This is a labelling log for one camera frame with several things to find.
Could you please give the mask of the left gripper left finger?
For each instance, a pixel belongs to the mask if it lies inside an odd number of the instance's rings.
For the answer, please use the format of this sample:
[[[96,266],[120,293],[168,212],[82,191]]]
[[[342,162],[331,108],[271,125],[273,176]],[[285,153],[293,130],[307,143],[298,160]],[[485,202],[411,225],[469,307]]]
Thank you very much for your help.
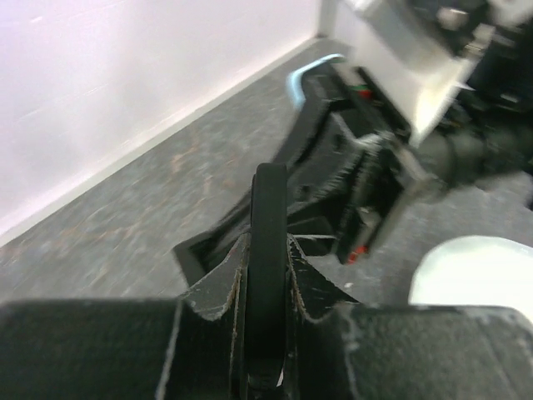
[[[176,298],[4,303],[2,398],[236,398],[248,248]]]

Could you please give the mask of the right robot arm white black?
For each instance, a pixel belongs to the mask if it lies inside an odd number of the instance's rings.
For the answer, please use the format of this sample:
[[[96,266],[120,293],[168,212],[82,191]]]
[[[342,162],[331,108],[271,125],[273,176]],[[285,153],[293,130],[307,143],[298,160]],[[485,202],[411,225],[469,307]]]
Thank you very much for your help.
[[[271,251],[289,234],[348,263],[379,247],[405,208],[532,169],[529,1],[361,1],[351,56],[288,75],[296,121],[264,182],[286,206],[245,195],[206,240],[215,262],[244,234]]]

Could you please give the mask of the black round-base clamp stand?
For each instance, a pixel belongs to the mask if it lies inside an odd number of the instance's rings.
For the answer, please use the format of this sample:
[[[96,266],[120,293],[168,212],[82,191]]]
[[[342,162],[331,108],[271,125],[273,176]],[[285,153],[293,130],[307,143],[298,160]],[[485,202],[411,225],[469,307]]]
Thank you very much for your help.
[[[282,268],[289,236],[301,239],[303,252],[310,256],[329,254],[336,242],[335,229],[319,203],[286,211],[246,203],[232,209],[212,228],[178,243],[172,251],[192,286],[224,262],[241,238],[248,241],[250,264],[273,262]]]

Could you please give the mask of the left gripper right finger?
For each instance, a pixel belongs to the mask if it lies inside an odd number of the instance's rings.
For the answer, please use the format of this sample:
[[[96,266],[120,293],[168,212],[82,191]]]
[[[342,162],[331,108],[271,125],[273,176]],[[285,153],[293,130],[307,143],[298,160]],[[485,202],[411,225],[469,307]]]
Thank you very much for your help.
[[[529,399],[532,326],[502,307],[365,305],[287,241],[288,399]]]

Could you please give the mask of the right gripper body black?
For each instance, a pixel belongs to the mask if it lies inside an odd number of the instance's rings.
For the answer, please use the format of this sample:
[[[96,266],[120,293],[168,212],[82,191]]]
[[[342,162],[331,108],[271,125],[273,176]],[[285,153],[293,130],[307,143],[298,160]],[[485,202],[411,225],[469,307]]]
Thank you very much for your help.
[[[382,131],[353,139],[356,161],[332,252],[353,263],[380,247],[406,208],[444,190],[456,165],[449,138],[431,134],[419,146]]]

